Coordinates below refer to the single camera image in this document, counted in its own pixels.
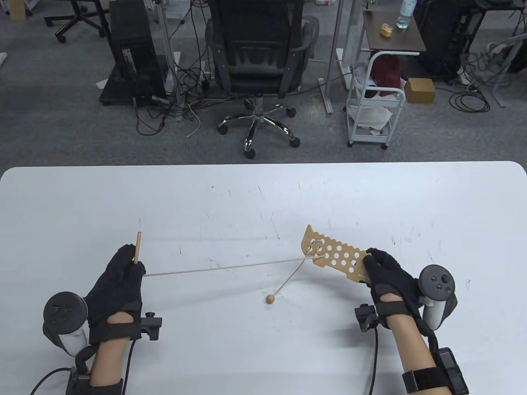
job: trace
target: cardboard box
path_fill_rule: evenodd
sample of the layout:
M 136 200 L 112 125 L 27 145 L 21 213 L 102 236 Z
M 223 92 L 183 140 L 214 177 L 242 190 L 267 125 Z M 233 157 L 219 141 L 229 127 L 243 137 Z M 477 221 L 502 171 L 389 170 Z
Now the cardboard box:
M 431 104 L 435 97 L 434 83 L 429 78 L 409 78 L 404 93 L 409 103 Z
M 26 19 L 26 6 L 24 0 L 9 0 L 9 13 L 14 21 Z

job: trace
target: wooden board with holes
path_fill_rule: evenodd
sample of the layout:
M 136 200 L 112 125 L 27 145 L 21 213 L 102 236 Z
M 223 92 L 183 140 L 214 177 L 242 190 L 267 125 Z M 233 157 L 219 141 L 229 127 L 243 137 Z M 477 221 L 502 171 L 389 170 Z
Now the wooden board with holes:
M 311 225 L 307 225 L 306 233 L 302 239 L 302 252 L 307 257 L 322 256 L 323 258 L 313 260 L 313 263 L 321 268 L 329 266 L 345 273 L 346 277 L 352 281 L 369 283 L 363 259 L 370 254 L 317 233 Z

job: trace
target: wrist strap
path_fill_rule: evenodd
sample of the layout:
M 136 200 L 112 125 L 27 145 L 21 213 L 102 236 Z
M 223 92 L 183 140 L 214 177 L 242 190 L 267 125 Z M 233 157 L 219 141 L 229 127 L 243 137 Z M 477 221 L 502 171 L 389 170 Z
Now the wrist strap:
M 448 387 L 450 382 L 441 368 L 411 370 L 403 374 L 407 393 L 428 390 L 430 388 Z
M 379 318 L 386 318 L 394 314 L 412 315 L 404 301 L 379 302 L 375 304 L 375 311 Z
M 126 324 L 108 324 L 101 322 L 90 328 L 90 344 L 100 343 L 112 339 L 141 338 L 141 321 Z

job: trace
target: black office chair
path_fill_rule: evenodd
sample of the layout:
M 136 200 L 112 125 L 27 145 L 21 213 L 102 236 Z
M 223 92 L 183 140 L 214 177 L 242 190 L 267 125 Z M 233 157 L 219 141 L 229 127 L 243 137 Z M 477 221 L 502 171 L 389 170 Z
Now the black office chair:
M 104 37 L 106 35 L 106 32 L 104 29 L 99 26 L 98 24 L 92 22 L 88 18 L 91 18 L 93 16 L 98 16 L 99 19 L 101 19 L 101 15 L 104 17 L 104 14 L 107 14 L 110 12 L 107 9 L 103 9 L 101 6 L 101 2 L 99 0 L 79 0 L 83 2 L 90 2 L 95 5 L 96 12 L 88 12 L 88 8 L 85 6 L 79 6 L 79 3 L 77 0 L 69 0 L 71 3 L 71 6 L 73 7 L 73 12 L 75 15 L 59 15 L 59 16 L 45 16 L 44 21 L 46 22 L 46 26 L 53 26 L 54 21 L 69 21 L 64 26 L 62 26 L 57 32 L 55 33 L 55 37 L 57 37 L 57 40 L 59 43 L 64 44 L 66 42 L 66 37 L 64 37 L 64 33 L 66 33 L 68 30 L 72 28 L 73 25 L 77 24 L 77 22 L 83 21 L 87 23 L 88 25 L 96 28 L 99 31 L 99 37 Z
M 286 108 L 294 117 L 296 110 L 277 104 L 263 107 L 264 94 L 284 98 L 301 84 L 302 73 L 313 53 L 319 23 L 315 17 L 302 17 L 304 0 L 207 0 L 212 18 L 207 22 L 205 40 L 212 49 L 214 77 L 228 93 L 254 94 L 246 99 L 251 114 L 230 115 L 218 124 L 220 134 L 227 133 L 227 123 L 250 119 L 251 128 L 245 139 L 244 154 L 253 159 L 251 148 L 259 123 L 267 122 L 289 137 L 297 148 L 300 139 L 281 122 L 267 116 Z

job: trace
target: small box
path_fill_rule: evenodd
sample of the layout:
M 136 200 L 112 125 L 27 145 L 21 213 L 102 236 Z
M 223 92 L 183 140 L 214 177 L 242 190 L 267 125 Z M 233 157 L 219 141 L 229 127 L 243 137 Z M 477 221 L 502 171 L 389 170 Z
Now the small box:
M 429 78 L 409 78 L 404 93 L 408 103 L 431 104 L 434 103 L 435 86 Z

